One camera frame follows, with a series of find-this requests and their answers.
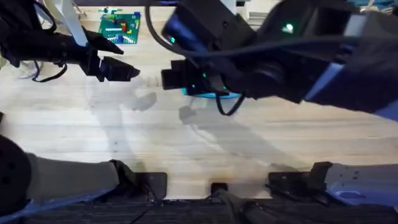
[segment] wire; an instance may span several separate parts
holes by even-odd
[[[39,82],[39,83],[45,83],[45,82],[49,82],[49,81],[51,81],[51,80],[54,80],[54,79],[58,79],[58,78],[60,78],[63,74],[65,74],[65,72],[68,70],[68,65],[66,64],[66,63],[56,63],[56,65],[58,65],[59,67],[61,67],[61,66],[63,66],[63,68],[62,68],[62,70],[60,71],[60,72],[58,72],[56,75],[54,75],[54,76],[51,76],[51,77],[48,77],[48,78],[44,78],[43,80],[37,80],[37,78],[39,77],[39,75],[40,75],[40,68],[39,68],[39,65],[37,64],[37,62],[35,61],[35,65],[36,65],[36,68],[37,68],[37,74],[36,74],[36,76],[34,76],[33,78],[32,78],[32,80],[34,81],[34,82]]]
[[[152,188],[149,185],[143,184],[142,189],[146,192],[146,194],[152,195],[152,197],[154,198],[155,204],[153,206],[145,209],[141,214],[139,214],[135,219],[133,219],[130,222],[130,224],[134,224],[135,222],[138,222],[138,220],[140,220],[142,217],[144,217],[144,215],[146,215],[148,212],[150,212],[151,210],[153,210],[155,208],[159,208],[162,205],[162,201],[156,197],[155,192],[152,190]]]
[[[147,22],[147,26],[149,29],[150,34],[153,36],[155,41],[166,48],[167,50],[183,55],[185,57],[201,57],[201,58],[208,58],[208,57],[233,57],[237,55],[244,55],[244,54],[253,54],[258,52],[263,52],[266,50],[274,50],[278,48],[284,47],[295,47],[299,45],[307,45],[307,44],[337,44],[337,43],[357,43],[357,37],[347,37],[347,36],[323,36],[323,37],[309,37],[309,38],[301,38],[301,39],[290,39],[290,40],[280,40],[278,42],[267,42],[258,45],[250,45],[247,47],[243,47],[240,49],[234,50],[222,50],[217,52],[196,52],[190,50],[184,50],[177,48],[173,45],[170,45],[166,41],[164,41],[157,33],[153,26],[151,17],[150,17],[150,7],[154,0],[147,0],[145,5],[145,19]]]
[[[26,77],[19,77],[18,79],[20,79],[20,80],[26,80],[26,79],[31,79],[31,78],[34,78],[34,77],[39,76],[39,74],[40,74],[40,66],[39,66],[39,64],[37,63],[37,61],[35,61],[35,60],[33,61],[33,63],[34,63],[35,68],[36,68],[35,73],[33,73],[33,74],[31,74],[31,75],[28,75],[28,76],[26,76]]]
[[[220,114],[224,115],[224,116],[231,116],[232,114],[234,114],[239,107],[242,105],[244,99],[245,99],[245,94],[242,94],[238,101],[235,103],[235,105],[231,108],[231,110],[228,113],[225,113],[224,109],[223,109],[223,105],[221,104],[221,98],[220,95],[216,93],[216,103],[217,103],[217,108],[218,111],[220,112]]]
[[[180,1],[159,1],[159,3],[161,4],[165,4],[165,5],[174,5],[174,4],[178,4]]]
[[[53,15],[51,15],[51,12],[42,3],[37,2],[36,0],[33,1],[33,3],[51,19],[52,25],[50,28],[46,29],[46,31],[49,33],[54,33],[57,30],[57,24],[55,22],[55,18],[53,17]]]
[[[373,4],[374,4],[374,0],[369,0],[369,3],[368,3],[368,5],[366,6],[366,9],[369,10],[370,7],[373,6]]]

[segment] green led light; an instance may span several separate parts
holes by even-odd
[[[288,30],[293,30],[293,25],[292,24],[286,24],[286,28]]]
[[[293,34],[294,31],[294,26],[292,24],[286,24],[282,28],[282,32],[288,33],[288,34]]]

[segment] blue cable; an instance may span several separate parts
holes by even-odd
[[[173,5],[178,4],[180,1],[159,1],[161,4]]]

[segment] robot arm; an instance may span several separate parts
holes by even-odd
[[[98,51],[123,54],[116,45],[102,35],[84,29],[70,0],[53,2],[53,11],[63,18],[73,36],[55,32],[57,25],[49,10],[35,0],[0,1],[1,55],[19,67],[23,60],[53,62],[58,65],[78,64],[88,76],[100,82],[129,82],[139,71],[133,66],[111,57],[98,57]],[[36,10],[52,20],[51,28],[44,30]]]
[[[0,223],[76,202],[151,194],[161,200],[167,174],[136,173],[121,161],[86,163],[25,153],[0,135]]]
[[[163,29],[172,46],[162,45],[187,58],[162,71],[165,90],[278,96],[398,120],[398,17],[343,0],[286,0],[254,32],[218,1],[195,4],[182,1]]]

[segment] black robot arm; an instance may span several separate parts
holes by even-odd
[[[43,29],[35,7],[42,10],[53,24]],[[57,25],[48,9],[36,0],[0,1],[0,49],[1,55],[19,67],[23,60],[53,62],[57,65],[78,64],[88,76],[100,82],[129,82],[139,70],[111,57],[98,57],[98,51],[123,54],[116,45],[102,35],[84,29],[85,46],[78,45],[73,36],[55,32]]]
[[[162,32],[171,45],[155,38],[187,58],[162,71],[165,90],[278,96],[398,120],[398,17],[343,0],[285,0],[254,32],[221,2],[200,4],[177,6]]]

